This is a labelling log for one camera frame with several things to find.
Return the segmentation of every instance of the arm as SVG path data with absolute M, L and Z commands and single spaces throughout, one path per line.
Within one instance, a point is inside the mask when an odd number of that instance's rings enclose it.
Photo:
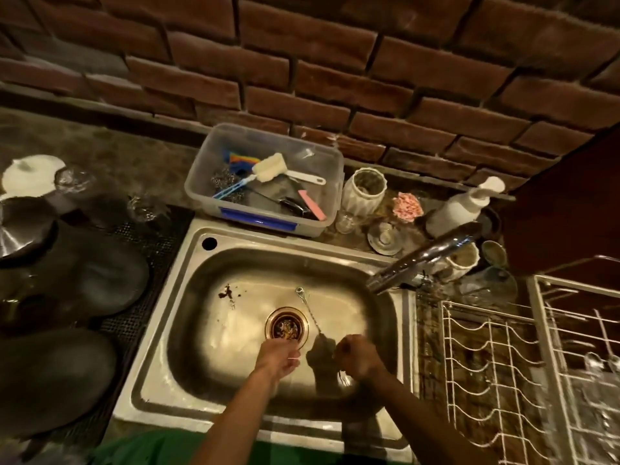
M 497 459 L 479 449 L 438 418 L 424 401 L 407 391 L 383 365 L 374 344 L 362 335 L 346 336 L 336 359 L 347 374 L 370 388 L 405 436 L 422 465 L 493 465 Z
M 254 371 L 207 432 L 190 465 L 245 465 L 260 421 L 278 382 L 299 365 L 298 345 L 268 339 L 260 347 Z

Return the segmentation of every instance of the person's left hand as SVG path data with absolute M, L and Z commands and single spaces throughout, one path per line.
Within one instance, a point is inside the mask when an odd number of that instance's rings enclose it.
M 299 344 L 283 338 L 268 339 L 260 345 L 254 370 L 264 369 L 277 384 L 299 366 Z

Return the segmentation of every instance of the clear plastic bin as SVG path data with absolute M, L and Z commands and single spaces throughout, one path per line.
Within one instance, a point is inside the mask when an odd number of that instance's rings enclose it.
M 212 196 L 216 189 L 211 178 L 216 171 L 226 165 L 229 152 L 260 160 L 279 152 L 284 156 L 288 169 L 326 179 L 327 183 L 323 186 L 310 183 L 300 184 L 323 210 L 327 219 L 320 222 L 287 215 L 279 205 L 260 195 L 254 195 L 255 193 L 251 191 L 246 191 L 249 197 L 245 202 L 246 205 L 213 199 Z M 276 178 L 278 182 L 283 179 L 289 180 L 286 177 Z M 235 124 L 219 124 L 213 127 L 207 135 L 191 165 L 185 180 L 185 192 L 190 198 L 200 202 L 207 214 L 214 217 L 297 235 L 317 237 L 336 218 L 336 212 L 340 208 L 343 183 L 344 158 L 342 153 L 335 148 Z M 265 185 L 269 184 L 276 185 L 277 182 L 265 183 Z

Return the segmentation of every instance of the person's right arm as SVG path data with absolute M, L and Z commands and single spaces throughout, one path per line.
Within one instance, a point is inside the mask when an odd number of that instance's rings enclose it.
M 422 465 L 494 465 L 481 450 L 442 421 L 424 401 L 407 391 L 383 365 L 375 345 L 362 335 L 348 335 L 335 353 L 340 367 L 368 386 L 386 408 Z

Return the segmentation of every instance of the drain strainer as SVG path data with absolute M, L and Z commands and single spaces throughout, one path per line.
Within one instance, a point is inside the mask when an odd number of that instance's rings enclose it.
M 308 321 L 297 308 L 278 308 L 267 318 L 265 337 L 294 339 L 301 348 L 308 339 Z

